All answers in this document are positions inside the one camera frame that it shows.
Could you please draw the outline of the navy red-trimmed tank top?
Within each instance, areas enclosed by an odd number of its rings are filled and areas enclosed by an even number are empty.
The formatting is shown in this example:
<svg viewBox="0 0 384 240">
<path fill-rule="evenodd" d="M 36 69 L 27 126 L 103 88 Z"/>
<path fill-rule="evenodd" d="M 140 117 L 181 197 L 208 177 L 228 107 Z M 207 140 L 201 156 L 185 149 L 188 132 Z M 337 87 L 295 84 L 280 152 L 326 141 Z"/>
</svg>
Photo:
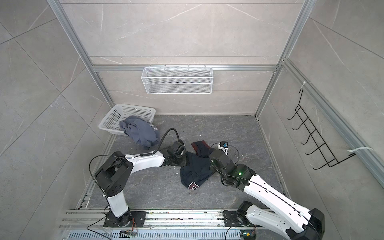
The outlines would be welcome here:
<svg viewBox="0 0 384 240">
<path fill-rule="evenodd" d="M 186 152 L 187 162 L 180 168 L 181 183 L 188 190 L 197 190 L 217 171 L 212 167 L 209 156 L 215 149 L 209 146 L 205 141 L 191 143 L 195 153 Z"/>
</svg>

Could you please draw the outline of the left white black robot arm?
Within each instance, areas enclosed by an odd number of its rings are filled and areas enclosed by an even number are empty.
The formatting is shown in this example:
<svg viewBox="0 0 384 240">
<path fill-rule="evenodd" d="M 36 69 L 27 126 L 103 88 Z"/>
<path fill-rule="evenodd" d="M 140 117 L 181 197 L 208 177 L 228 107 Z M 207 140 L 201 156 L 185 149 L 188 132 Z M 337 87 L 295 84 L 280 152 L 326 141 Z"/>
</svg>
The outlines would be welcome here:
<svg viewBox="0 0 384 240">
<path fill-rule="evenodd" d="M 115 152 L 109 155 L 93 176 L 110 207 L 104 226 L 116 228 L 135 225 L 123 192 L 131 174 L 164 166 L 184 167 L 186 161 L 186 147 L 181 140 L 146 154 L 124 155 Z"/>
</svg>

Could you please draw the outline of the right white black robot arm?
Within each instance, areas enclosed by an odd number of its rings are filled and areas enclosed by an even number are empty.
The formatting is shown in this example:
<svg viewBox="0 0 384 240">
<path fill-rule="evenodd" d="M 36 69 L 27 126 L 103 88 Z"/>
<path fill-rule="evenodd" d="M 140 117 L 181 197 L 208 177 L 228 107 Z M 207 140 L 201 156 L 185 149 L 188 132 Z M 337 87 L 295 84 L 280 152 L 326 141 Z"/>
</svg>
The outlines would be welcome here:
<svg viewBox="0 0 384 240">
<path fill-rule="evenodd" d="M 259 200 L 269 208 L 260 209 L 243 202 L 237 210 L 237 221 L 244 226 L 258 225 L 286 240 L 321 240 L 325 234 L 325 215 L 314 208 L 309 210 L 293 202 L 246 165 L 236 165 L 223 150 L 210 154 L 211 167 L 226 185 L 232 186 Z"/>
</svg>

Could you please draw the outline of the grey-blue tank top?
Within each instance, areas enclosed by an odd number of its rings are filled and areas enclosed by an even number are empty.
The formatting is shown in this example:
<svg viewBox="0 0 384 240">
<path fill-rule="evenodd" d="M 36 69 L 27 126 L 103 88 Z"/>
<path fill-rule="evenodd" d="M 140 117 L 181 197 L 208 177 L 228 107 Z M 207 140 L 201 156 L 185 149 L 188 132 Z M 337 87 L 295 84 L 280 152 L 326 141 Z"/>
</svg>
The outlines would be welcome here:
<svg viewBox="0 0 384 240">
<path fill-rule="evenodd" d="M 121 130 L 136 144 L 151 148 L 160 142 L 159 129 L 136 116 L 130 116 L 119 123 Z"/>
</svg>

